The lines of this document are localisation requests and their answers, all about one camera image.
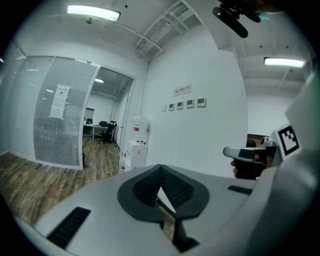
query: wooden floor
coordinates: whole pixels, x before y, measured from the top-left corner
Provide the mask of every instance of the wooden floor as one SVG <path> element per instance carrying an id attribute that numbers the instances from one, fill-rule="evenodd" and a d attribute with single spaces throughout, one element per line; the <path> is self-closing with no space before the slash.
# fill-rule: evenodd
<path id="1" fill-rule="evenodd" d="M 118 149 L 114 143 L 103 144 L 98 138 L 85 137 L 82 151 L 83 170 L 43 165 L 11 153 L 0 156 L 0 193 L 12 214 L 33 225 L 84 185 L 118 173 Z"/>

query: wall control panel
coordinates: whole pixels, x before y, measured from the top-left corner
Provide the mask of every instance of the wall control panel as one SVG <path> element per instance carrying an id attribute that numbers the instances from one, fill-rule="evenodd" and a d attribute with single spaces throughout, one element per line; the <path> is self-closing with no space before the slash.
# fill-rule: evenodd
<path id="1" fill-rule="evenodd" d="M 198 108 L 206 106 L 206 98 L 198 98 L 196 106 Z"/>
<path id="2" fill-rule="evenodd" d="M 169 105 L 169 111 L 175 110 L 175 104 L 170 104 Z"/>
<path id="3" fill-rule="evenodd" d="M 193 108 L 195 105 L 195 101 L 193 99 L 190 99 L 190 100 L 187 100 L 186 101 L 186 108 L 189 109 L 189 108 Z"/>
<path id="4" fill-rule="evenodd" d="M 183 108 L 184 108 L 184 102 L 183 102 L 183 101 L 178 102 L 178 103 L 176 104 L 176 109 L 177 109 L 177 110 L 182 110 Z"/>

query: computer monitor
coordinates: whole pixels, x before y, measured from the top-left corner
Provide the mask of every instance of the computer monitor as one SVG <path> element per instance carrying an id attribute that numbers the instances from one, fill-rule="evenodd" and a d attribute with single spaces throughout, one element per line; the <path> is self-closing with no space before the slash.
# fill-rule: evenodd
<path id="1" fill-rule="evenodd" d="M 92 119 L 91 118 L 87 118 L 85 124 L 86 125 L 92 125 Z"/>
<path id="2" fill-rule="evenodd" d="M 101 121 L 101 122 L 99 123 L 99 126 L 100 126 L 100 127 L 107 127 L 107 122 L 106 122 L 106 121 Z"/>

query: black device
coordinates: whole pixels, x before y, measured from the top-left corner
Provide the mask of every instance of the black device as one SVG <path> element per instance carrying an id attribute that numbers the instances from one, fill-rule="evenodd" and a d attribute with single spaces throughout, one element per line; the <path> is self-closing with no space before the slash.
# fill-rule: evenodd
<path id="1" fill-rule="evenodd" d="M 92 125 L 92 119 L 91 118 L 87 118 L 85 124 L 86 125 Z"/>
<path id="2" fill-rule="evenodd" d="M 213 8 L 213 15 L 216 16 L 223 23 L 228 25 L 234 32 L 236 32 L 242 38 L 246 38 L 248 36 L 248 31 L 238 21 L 240 19 L 240 15 L 245 15 L 250 20 L 257 23 L 261 21 L 257 12 L 249 10 L 248 7 L 244 6 L 239 1 L 219 0 L 219 2 L 221 2 L 222 4 L 220 4 L 219 7 Z"/>
<path id="3" fill-rule="evenodd" d="M 107 122 L 106 121 L 101 121 L 101 122 L 99 122 L 99 126 L 100 127 L 107 127 Z"/>

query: white desk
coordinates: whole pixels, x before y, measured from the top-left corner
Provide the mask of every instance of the white desk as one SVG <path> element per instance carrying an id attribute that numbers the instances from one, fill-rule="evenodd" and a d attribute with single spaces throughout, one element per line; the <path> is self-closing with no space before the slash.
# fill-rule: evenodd
<path id="1" fill-rule="evenodd" d="M 87 127 L 92 127 L 93 131 L 92 131 L 92 139 L 95 137 L 95 128 L 99 128 L 99 129 L 105 129 L 107 130 L 108 127 L 101 127 L 101 126 L 96 126 L 96 125 L 93 125 L 93 124 L 84 124 L 83 126 L 87 126 Z"/>

